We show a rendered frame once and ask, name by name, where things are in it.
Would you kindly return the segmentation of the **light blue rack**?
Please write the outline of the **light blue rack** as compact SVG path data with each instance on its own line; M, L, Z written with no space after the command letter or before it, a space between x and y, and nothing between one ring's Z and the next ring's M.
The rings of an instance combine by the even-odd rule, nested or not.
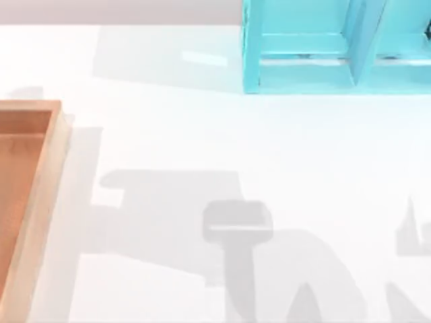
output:
M242 0L248 94L431 94L431 0Z

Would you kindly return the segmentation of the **shallow salmon-coloured box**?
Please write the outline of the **shallow salmon-coloured box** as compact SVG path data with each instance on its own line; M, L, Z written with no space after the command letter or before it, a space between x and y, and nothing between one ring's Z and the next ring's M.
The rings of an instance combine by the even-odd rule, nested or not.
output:
M71 127L59 100L0 100L0 323L26 323Z

